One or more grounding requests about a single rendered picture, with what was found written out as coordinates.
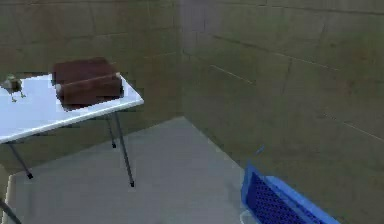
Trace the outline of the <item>white table with black legs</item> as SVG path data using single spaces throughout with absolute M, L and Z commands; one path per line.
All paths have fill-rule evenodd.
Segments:
M 14 147 L 17 140 L 104 115 L 113 116 L 117 123 L 129 183 L 134 187 L 135 182 L 118 112 L 142 105 L 143 98 L 124 78 L 121 78 L 123 87 L 121 98 L 66 111 L 56 97 L 56 89 L 51 85 L 51 80 L 51 74 L 22 79 L 22 90 L 27 96 L 16 101 L 4 88 L 0 88 L 0 144 L 7 144 L 11 148 L 27 177 L 32 179 L 32 173 Z

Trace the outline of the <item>blue mesh basket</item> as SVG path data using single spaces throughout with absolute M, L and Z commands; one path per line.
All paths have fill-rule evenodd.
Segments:
M 275 176 L 263 175 L 250 160 L 244 169 L 241 201 L 255 224 L 341 224 L 301 193 Z

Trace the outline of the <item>grey duck figure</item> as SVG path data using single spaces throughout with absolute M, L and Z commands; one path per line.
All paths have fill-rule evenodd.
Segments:
M 22 80 L 17 78 L 14 74 L 8 74 L 6 79 L 0 83 L 0 87 L 9 93 L 13 102 L 16 102 L 16 99 L 14 98 L 16 92 L 19 92 L 22 98 L 26 97 L 22 91 Z

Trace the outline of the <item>brown box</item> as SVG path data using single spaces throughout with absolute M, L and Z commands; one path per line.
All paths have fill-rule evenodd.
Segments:
M 121 76 L 103 57 L 56 63 L 52 85 L 67 111 L 115 100 L 124 94 Z

